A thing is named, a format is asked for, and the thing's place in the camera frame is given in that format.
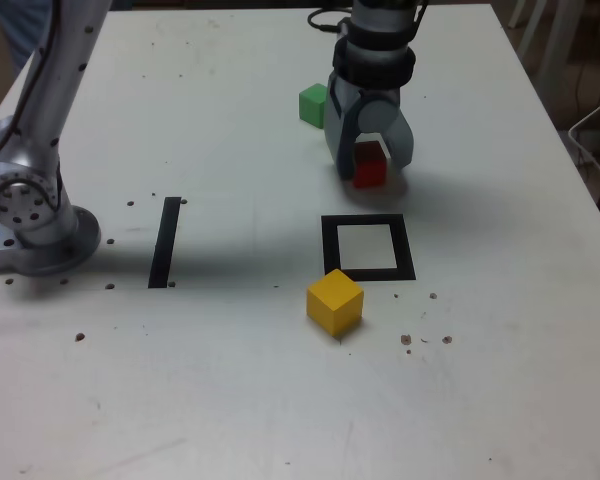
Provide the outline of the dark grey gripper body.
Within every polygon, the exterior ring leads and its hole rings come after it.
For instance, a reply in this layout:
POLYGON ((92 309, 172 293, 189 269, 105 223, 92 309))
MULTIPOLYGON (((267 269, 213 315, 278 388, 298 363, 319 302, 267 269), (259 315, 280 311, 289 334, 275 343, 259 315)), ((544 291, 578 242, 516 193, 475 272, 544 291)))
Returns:
POLYGON ((336 76, 335 77, 335 95, 338 100, 353 100, 363 96, 382 96, 389 100, 399 100, 399 89, 370 89, 354 85, 347 80, 336 76))

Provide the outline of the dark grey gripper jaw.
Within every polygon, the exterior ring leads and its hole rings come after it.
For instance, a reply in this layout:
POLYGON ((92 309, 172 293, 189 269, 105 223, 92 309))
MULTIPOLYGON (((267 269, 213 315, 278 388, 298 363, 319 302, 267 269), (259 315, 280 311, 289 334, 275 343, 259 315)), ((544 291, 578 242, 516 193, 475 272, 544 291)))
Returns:
POLYGON ((333 71, 328 78, 324 108, 324 133, 339 178, 354 178, 354 144, 360 133, 358 113, 361 95, 359 89, 333 71))

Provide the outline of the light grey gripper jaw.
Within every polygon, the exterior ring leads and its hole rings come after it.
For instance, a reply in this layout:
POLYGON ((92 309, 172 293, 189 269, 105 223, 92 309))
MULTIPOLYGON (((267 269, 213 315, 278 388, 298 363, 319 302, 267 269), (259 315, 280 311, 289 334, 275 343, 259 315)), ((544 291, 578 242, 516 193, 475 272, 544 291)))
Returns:
POLYGON ((412 162, 413 132, 399 102, 388 97, 365 98, 357 123, 362 134, 382 139, 394 170, 402 170, 412 162))

